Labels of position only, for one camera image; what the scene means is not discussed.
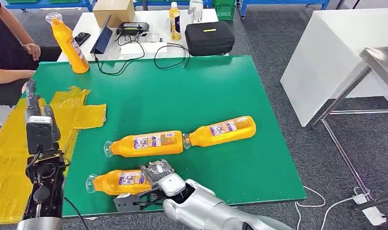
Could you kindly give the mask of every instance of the person's hand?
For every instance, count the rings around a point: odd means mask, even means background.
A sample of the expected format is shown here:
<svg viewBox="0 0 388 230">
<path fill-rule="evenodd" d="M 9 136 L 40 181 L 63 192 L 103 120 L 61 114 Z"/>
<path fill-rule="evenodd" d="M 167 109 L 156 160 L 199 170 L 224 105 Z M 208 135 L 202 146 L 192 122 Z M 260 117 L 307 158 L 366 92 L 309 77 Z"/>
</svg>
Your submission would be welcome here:
<svg viewBox="0 0 388 230">
<path fill-rule="evenodd" d="M 33 61 L 39 60 L 40 57 L 40 47 L 34 43 L 26 43 L 23 45 L 23 48 L 28 52 L 28 54 L 32 55 Z"/>
</svg>

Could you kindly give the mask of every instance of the white desk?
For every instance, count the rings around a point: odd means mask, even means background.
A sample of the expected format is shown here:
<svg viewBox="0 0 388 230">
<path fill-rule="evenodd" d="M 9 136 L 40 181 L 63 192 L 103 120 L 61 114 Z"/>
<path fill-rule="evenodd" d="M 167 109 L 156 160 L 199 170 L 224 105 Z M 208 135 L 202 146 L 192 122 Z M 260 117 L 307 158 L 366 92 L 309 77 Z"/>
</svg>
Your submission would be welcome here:
<svg viewBox="0 0 388 230">
<path fill-rule="evenodd" d="M 388 9 L 314 11 L 281 78 L 302 126 L 364 68 L 365 47 L 388 46 Z M 388 86 L 371 72 L 348 97 L 385 96 Z"/>
<path fill-rule="evenodd" d="M 149 31 L 157 32 L 163 38 L 163 42 L 173 42 L 182 45 L 187 48 L 187 43 L 185 40 L 184 32 L 185 27 L 190 22 L 190 16 L 187 13 L 187 10 L 180 10 L 180 28 L 181 28 L 181 40 L 178 42 L 171 40 L 170 35 L 170 22 L 169 22 L 169 11 L 136 11 L 134 22 L 146 22 L 149 24 Z M 204 9 L 203 10 L 203 20 L 204 23 L 218 22 L 217 13 L 214 9 Z M 131 58 L 139 57 L 140 55 L 124 55 L 121 54 L 121 47 L 118 46 L 116 39 L 116 28 L 111 28 L 113 34 L 111 40 L 108 43 L 108 46 L 103 55 L 97 55 L 99 60 L 127 60 Z M 88 61 L 94 61 L 94 55 L 90 54 L 92 47 L 95 44 L 95 41 L 98 38 L 100 28 L 95 20 L 94 13 L 83 13 L 73 30 L 73 36 L 76 36 L 78 33 L 90 33 L 91 37 L 88 38 L 84 44 L 82 44 L 81 50 Z M 153 39 L 158 36 L 155 34 L 148 34 L 147 36 L 142 36 L 139 38 L 139 41 L 142 44 L 145 41 L 153 41 Z M 120 38 L 120 43 L 122 44 L 124 38 Z M 184 52 L 181 48 L 177 47 L 168 47 L 167 53 L 159 53 L 156 58 L 180 58 L 184 56 Z M 143 58 L 154 58 L 154 53 L 147 53 Z M 68 61 L 66 56 L 61 53 L 57 61 Z"/>
</svg>

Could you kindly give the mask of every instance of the cardboard box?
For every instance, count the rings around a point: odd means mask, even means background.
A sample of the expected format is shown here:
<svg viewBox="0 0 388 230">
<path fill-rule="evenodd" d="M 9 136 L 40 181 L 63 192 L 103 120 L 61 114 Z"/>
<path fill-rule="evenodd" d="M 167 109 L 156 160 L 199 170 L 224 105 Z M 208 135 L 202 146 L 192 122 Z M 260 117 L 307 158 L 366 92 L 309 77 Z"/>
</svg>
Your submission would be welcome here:
<svg viewBox="0 0 388 230">
<path fill-rule="evenodd" d="M 132 0 L 98 0 L 92 9 L 100 28 L 111 14 L 110 28 L 118 28 L 122 22 L 133 22 L 135 8 Z"/>
</svg>

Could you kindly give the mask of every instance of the smartphone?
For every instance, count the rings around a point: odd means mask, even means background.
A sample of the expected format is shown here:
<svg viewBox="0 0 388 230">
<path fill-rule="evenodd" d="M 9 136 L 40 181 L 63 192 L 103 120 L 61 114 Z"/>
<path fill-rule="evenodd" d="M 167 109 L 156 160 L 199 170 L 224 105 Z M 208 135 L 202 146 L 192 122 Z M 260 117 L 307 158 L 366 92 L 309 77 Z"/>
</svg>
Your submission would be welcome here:
<svg viewBox="0 0 388 230">
<path fill-rule="evenodd" d="M 91 34 L 89 33 L 79 33 L 75 38 L 74 40 L 77 42 L 77 44 L 82 45 L 85 40 L 87 40 L 87 38 L 89 38 L 91 36 Z"/>
</svg>

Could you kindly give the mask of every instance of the yellow packaging material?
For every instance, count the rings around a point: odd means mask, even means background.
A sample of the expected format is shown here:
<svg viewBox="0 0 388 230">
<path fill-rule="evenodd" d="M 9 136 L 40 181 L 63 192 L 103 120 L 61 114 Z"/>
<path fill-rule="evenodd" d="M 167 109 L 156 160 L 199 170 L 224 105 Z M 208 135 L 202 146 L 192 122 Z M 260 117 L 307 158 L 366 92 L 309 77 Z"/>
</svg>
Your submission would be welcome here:
<svg viewBox="0 0 388 230">
<path fill-rule="evenodd" d="M 84 105 L 89 90 L 71 87 L 68 92 L 56 92 L 50 102 L 60 129 L 60 149 L 71 160 L 79 129 L 101 127 L 105 121 L 106 105 Z M 39 100 L 40 107 L 46 104 Z M 21 99 L 0 130 L 0 224 L 22 219 L 32 184 L 25 176 L 27 158 L 25 109 Z"/>
</svg>

